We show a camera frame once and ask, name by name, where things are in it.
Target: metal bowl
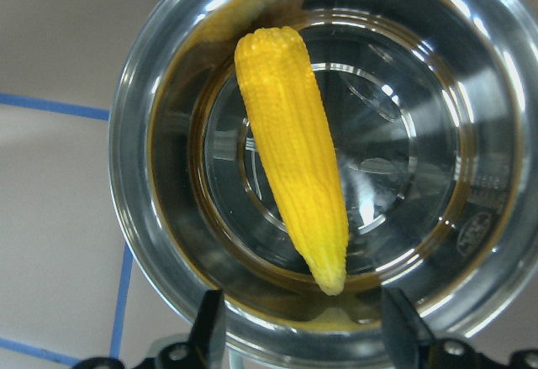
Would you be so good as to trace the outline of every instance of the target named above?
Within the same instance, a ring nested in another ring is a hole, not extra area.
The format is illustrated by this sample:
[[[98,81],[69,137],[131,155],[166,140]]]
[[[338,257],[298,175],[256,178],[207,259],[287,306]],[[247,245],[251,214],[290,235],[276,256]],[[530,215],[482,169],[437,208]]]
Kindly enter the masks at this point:
[[[350,222],[345,291],[291,245],[235,80],[237,40],[303,35]],[[148,279],[193,319],[226,293],[229,346],[276,366],[385,367],[381,286],[472,335],[536,265],[538,28],[518,0],[162,0],[110,119],[110,180]]]

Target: blue tape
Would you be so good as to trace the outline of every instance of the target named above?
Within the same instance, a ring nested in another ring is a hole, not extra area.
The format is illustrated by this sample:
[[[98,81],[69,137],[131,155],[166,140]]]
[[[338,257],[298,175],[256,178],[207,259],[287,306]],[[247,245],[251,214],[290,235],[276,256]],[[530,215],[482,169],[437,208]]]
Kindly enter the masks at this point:
[[[6,340],[5,338],[0,338],[0,347],[5,348],[6,350],[30,355],[40,359],[46,359],[47,361],[53,361],[67,366],[75,366],[80,361],[80,359],[73,356],[48,351],[43,348],[26,345],[13,340]]]
[[[112,358],[118,358],[121,349],[121,340],[124,332],[125,307],[127,305],[127,294],[129,293],[132,269],[133,255],[127,244],[125,244],[124,258],[121,263],[121,273],[119,275],[118,298],[116,299],[112,337],[110,339],[110,356]]]
[[[15,94],[0,93],[0,104],[17,106],[24,108],[33,108],[35,110],[50,111],[52,113],[62,113],[76,115],[87,119],[101,119],[108,121],[110,112],[102,108],[88,106],[79,106],[78,104],[60,103],[42,98],[27,98]]]

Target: white table surface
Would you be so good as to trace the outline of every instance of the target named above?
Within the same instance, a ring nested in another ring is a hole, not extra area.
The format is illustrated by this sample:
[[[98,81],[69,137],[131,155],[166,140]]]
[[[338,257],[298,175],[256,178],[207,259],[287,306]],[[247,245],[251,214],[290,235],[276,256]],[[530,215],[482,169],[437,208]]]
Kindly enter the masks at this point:
[[[108,189],[108,111],[156,2],[0,0],[0,369],[132,367],[189,331],[132,263]],[[538,347],[537,304],[538,277],[474,345]]]

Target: oval logo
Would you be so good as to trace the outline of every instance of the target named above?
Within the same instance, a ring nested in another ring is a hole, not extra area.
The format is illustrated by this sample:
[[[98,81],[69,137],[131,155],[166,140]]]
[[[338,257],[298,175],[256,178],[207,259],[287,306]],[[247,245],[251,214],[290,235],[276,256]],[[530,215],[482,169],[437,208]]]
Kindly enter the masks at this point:
[[[491,222],[489,212],[479,212],[470,218],[457,236],[457,251],[464,257],[471,254],[489,231]]]

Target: corn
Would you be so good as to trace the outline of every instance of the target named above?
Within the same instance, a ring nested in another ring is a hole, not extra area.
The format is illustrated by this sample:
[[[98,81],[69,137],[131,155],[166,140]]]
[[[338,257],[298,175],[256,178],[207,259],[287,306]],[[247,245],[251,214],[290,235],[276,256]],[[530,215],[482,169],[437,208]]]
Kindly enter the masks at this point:
[[[261,164],[287,232],[321,290],[341,293],[349,240],[335,148],[302,37],[258,29],[235,69]]]

